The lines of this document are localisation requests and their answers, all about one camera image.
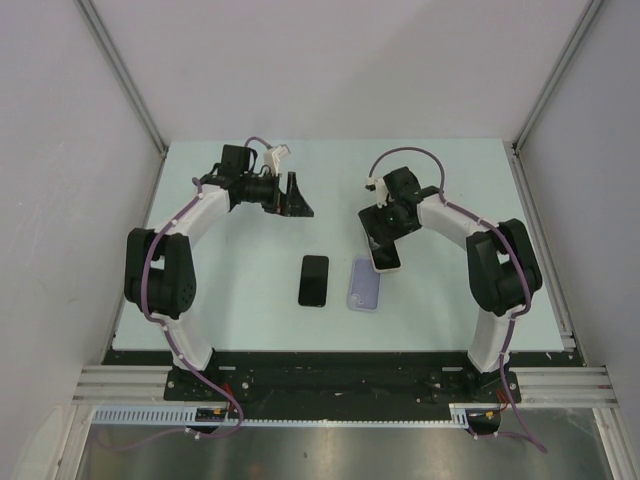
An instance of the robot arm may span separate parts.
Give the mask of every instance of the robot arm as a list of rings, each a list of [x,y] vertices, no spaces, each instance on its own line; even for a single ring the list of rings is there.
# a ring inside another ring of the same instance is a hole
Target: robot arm
[[[469,217],[443,204],[438,195],[431,195],[418,204],[420,224],[434,230],[451,240],[463,250],[467,250],[467,238],[475,233],[484,234],[486,227],[472,221]],[[501,316],[482,308],[478,311],[476,332],[469,347],[468,357],[473,366],[481,373],[498,369],[500,349],[509,328],[509,309]]]
[[[174,363],[183,369],[186,366],[175,351],[184,355],[183,358],[197,370],[207,367],[213,353],[211,345],[200,332],[197,319],[189,311],[196,294],[191,250],[200,238],[217,220],[242,202],[260,203],[265,212],[285,217],[313,216],[313,210],[298,190],[294,172],[289,172],[287,191],[283,193],[279,188],[277,165],[273,166],[275,174],[269,164],[265,174],[256,174],[253,167],[249,167],[251,156],[255,161],[257,154],[251,148],[225,145],[221,162],[200,179],[201,190],[193,206],[156,228],[136,228],[127,238],[125,297],[143,311],[145,260],[152,242],[164,230],[152,257],[153,261],[163,259],[164,264],[161,267],[146,266],[147,304],[153,319],[175,344],[172,348]]]
[[[371,256],[380,266],[400,265],[395,240],[421,227],[434,230],[467,252],[469,284],[480,306],[476,332],[468,357],[478,374],[495,372],[507,334],[509,317],[523,305],[524,292],[511,261],[501,263],[503,247],[488,228],[443,203],[436,187],[421,188],[407,167],[383,178],[387,192],[385,202],[378,202],[359,212],[366,232]],[[376,190],[379,181],[369,182]],[[526,274],[530,292],[542,286],[533,248],[526,228],[519,220],[500,223],[498,229],[508,239]]]

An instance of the phone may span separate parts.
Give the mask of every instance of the phone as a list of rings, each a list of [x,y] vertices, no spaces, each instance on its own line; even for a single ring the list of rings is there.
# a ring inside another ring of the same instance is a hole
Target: phone
[[[389,246],[370,250],[373,269],[378,273],[395,272],[400,270],[400,256],[396,250],[395,243]]]
[[[328,277],[329,257],[305,255],[302,258],[298,303],[303,307],[324,307]]]

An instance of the metal rail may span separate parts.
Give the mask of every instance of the metal rail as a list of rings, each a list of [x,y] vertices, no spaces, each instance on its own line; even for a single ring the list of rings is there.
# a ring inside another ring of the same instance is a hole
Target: metal rail
[[[76,405],[202,405],[163,399],[170,367],[85,367],[73,397]],[[617,408],[605,368],[513,368],[518,375],[521,408]],[[224,407],[224,402],[208,406]],[[494,404],[452,407],[493,408]]]

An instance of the purple cable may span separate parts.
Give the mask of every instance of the purple cable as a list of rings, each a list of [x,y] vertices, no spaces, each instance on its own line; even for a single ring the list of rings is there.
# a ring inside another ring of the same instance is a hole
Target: purple cable
[[[262,145],[264,145],[265,147],[267,147],[267,150],[271,148],[271,144],[269,142],[267,142],[265,139],[261,138],[261,137],[256,137],[255,135],[253,137],[249,137],[247,138],[247,141],[244,142],[244,146],[245,148],[249,146],[249,144],[253,141],[256,141],[258,143],[261,143]]]
[[[456,205],[455,203],[449,202],[445,198],[444,166],[442,165],[442,162],[440,161],[440,159],[436,157],[433,153],[429,152],[428,150],[425,150],[423,148],[418,148],[418,147],[399,147],[399,148],[393,148],[391,150],[388,150],[387,152],[380,155],[375,162],[373,162],[373,165],[371,166],[371,170],[369,170],[369,177],[373,176],[373,171],[375,170],[376,166],[382,161],[383,158],[385,158],[388,155],[391,155],[392,153],[405,152],[405,151],[422,153],[424,155],[427,155],[428,157],[430,157],[436,162],[436,164],[438,165],[438,169],[440,170],[440,187],[438,189],[438,196],[440,198],[440,201],[444,204],[445,207],[450,207],[453,210],[457,211],[458,213],[461,213],[462,215],[470,218],[474,222],[479,223],[483,227],[488,228],[489,230],[491,230],[491,232],[493,232],[496,235],[496,237],[498,237],[498,240],[500,240],[500,243],[502,243],[502,245],[504,246],[505,250],[507,251],[507,254],[509,255],[509,259],[511,260],[511,262],[513,263],[513,266],[516,269],[516,273],[518,274],[518,279],[520,280],[520,283],[522,284],[522,289],[524,291],[525,306],[523,309],[518,310],[517,312],[514,312],[513,314],[511,314],[511,316],[509,317],[509,327],[507,328],[507,334],[505,336],[504,343],[502,344],[502,348],[500,349],[500,379],[502,380],[502,387],[507,395],[507,399],[509,400],[509,403],[511,404],[511,408],[513,408],[513,413],[516,415],[516,418],[518,419],[518,422],[520,423],[520,426],[522,427],[522,429],[525,431],[526,435],[523,435],[521,433],[515,433],[515,432],[498,432],[497,435],[493,435],[493,434],[477,435],[473,431],[473,429],[471,429],[471,427],[469,427],[469,432],[472,435],[474,435],[474,437],[502,436],[502,437],[511,437],[511,438],[521,438],[521,439],[527,440],[528,442],[531,442],[542,453],[547,453],[548,452],[547,448],[538,439],[536,439],[536,437],[533,435],[531,430],[529,430],[527,423],[522,417],[522,413],[520,412],[520,409],[516,406],[516,402],[513,399],[513,395],[511,395],[511,389],[509,388],[509,383],[507,382],[507,375],[504,370],[504,356],[507,354],[507,351],[509,349],[509,344],[511,343],[511,338],[513,337],[513,332],[516,326],[516,319],[528,313],[529,310],[531,310],[531,291],[529,290],[529,284],[527,283],[527,279],[524,275],[524,271],[522,270],[522,265],[520,265],[520,262],[518,261],[518,257],[513,251],[513,248],[511,248],[511,245],[509,245],[509,242],[507,241],[505,236],[502,234],[502,232],[500,232],[500,230],[498,230],[498,228],[495,225],[480,218],[478,215],[467,210],[466,208]]]
[[[184,366],[187,367],[187,369],[202,383],[204,383],[205,385],[207,385],[208,387],[212,388],[213,390],[218,392],[220,395],[225,397],[236,408],[238,412],[238,423],[236,423],[230,430],[225,430],[224,432],[220,432],[220,433],[196,434],[205,438],[223,438],[223,437],[228,437],[229,435],[232,435],[233,433],[235,433],[242,425],[242,422],[244,422],[244,412],[242,411],[242,407],[232,395],[230,395],[225,390],[223,390],[222,388],[217,386],[215,383],[213,383],[211,380],[209,380],[204,375],[202,375],[198,371],[198,369],[193,366],[193,364],[191,364],[186,358],[184,358],[184,355],[182,354],[182,352],[180,352],[180,349],[178,348],[176,342],[174,341],[173,337],[169,333],[166,322],[161,318],[156,318],[151,316],[151,312],[149,312],[149,304],[148,304],[148,297],[147,297],[151,262],[153,261],[153,254],[155,253],[156,248],[158,247],[158,243],[160,242],[162,237],[171,229],[171,227],[173,227],[174,222],[177,222],[178,220],[180,220],[201,199],[200,196],[202,195],[202,185],[200,184],[200,181],[195,177],[191,181],[196,186],[196,189],[197,189],[196,196],[193,197],[193,199],[191,199],[191,201],[187,205],[185,205],[185,207],[182,210],[180,210],[171,220],[169,220],[169,222],[164,227],[162,227],[162,229],[160,229],[160,231],[156,234],[153,241],[151,242],[151,246],[149,247],[149,251],[147,252],[147,257],[144,261],[144,266],[142,268],[142,288],[141,288],[141,304],[142,305],[141,306],[142,306],[142,313],[144,314],[145,318],[148,321],[162,326],[162,331],[164,332],[164,336],[167,339],[167,342],[169,343],[169,347],[171,347],[171,350],[173,351],[173,354],[176,357],[178,358],[182,357],[181,361],[184,364]]]
[[[166,435],[172,435],[174,433],[178,433],[178,432],[183,432],[186,433],[186,430],[188,429],[188,427],[184,427],[184,428],[171,428],[169,430],[163,430],[159,433],[156,433],[155,435],[151,435],[150,437],[145,438],[144,440],[141,440],[139,442],[135,442],[132,443],[130,445],[125,445],[124,447],[110,447],[109,445],[105,445],[102,440],[100,440],[100,431],[98,431],[92,438],[92,442],[95,441],[95,443],[97,443],[101,448],[104,448],[105,450],[109,450],[110,452],[126,452],[129,450],[133,450],[136,449],[138,447],[143,447],[151,442],[154,442],[155,440],[158,440],[159,438],[162,438]]]

